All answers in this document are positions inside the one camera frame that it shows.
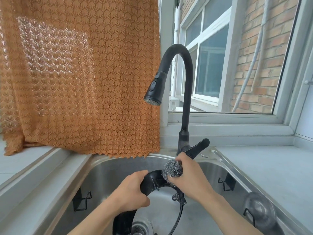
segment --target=orange lace fabric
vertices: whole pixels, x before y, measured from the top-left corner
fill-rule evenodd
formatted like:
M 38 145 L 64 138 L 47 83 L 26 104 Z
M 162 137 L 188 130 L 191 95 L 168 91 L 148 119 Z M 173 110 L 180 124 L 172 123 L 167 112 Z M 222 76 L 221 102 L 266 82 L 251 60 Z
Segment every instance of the orange lace fabric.
M 0 39 L 6 155 L 160 150 L 159 108 L 143 101 L 160 62 L 158 0 L 0 0 Z

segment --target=left hand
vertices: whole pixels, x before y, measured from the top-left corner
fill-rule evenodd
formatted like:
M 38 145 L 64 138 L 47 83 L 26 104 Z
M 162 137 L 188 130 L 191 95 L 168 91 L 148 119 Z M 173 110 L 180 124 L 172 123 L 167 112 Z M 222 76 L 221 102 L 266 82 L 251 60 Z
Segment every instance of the left hand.
M 148 170 L 143 170 L 127 176 L 109 196 L 119 205 L 119 213 L 150 205 L 150 199 L 140 191 L 140 184 L 147 174 Z

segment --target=sink drain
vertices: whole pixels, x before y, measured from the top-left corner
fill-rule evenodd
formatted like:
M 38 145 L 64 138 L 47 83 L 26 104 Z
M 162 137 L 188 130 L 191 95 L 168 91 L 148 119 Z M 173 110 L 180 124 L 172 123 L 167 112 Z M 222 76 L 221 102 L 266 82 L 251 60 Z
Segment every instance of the sink drain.
M 135 217 L 131 226 L 131 235 L 153 235 L 150 221 L 144 217 Z

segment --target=black faucet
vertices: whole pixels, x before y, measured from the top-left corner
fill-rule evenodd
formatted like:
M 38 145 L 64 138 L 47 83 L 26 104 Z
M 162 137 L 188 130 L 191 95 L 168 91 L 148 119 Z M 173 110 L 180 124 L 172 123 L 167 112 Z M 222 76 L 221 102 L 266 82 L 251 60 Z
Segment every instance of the black faucet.
M 190 53 L 185 46 L 183 46 L 182 44 L 174 44 L 167 49 L 161 60 L 159 70 L 155 75 L 153 82 L 150 84 L 146 95 L 144 96 L 144 100 L 147 103 L 155 106 L 159 106 L 162 103 L 166 76 L 170 69 L 172 60 L 177 54 L 182 56 L 186 70 L 185 96 L 184 106 L 182 110 L 182 129 L 178 135 L 177 155 L 181 152 L 185 152 L 189 157 L 194 159 L 202 150 L 209 146 L 210 141 L 205 138 L 193 147 L 189 145 L 188 124 L 194 68 Z

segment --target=person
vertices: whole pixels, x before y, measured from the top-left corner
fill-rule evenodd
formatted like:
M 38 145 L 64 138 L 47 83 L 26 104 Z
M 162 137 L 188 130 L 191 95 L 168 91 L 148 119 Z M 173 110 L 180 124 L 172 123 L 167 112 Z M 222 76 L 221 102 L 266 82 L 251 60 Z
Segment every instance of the person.
M 196 161 L 185 153 L 180 153 L 176 160 L 182 162 L 183 174 L 180 177 L 169 177 L 169 181 L 185 195 L 199 202 L 224 235 L 262 235 L 213 190 Z M 118 188 L 68 235 L 101 235 L 118 214 L 149 206 L 149 198 L 140 191 L 140 183 L 147 173 L 147 170 L 143 170 L 127 176 Z

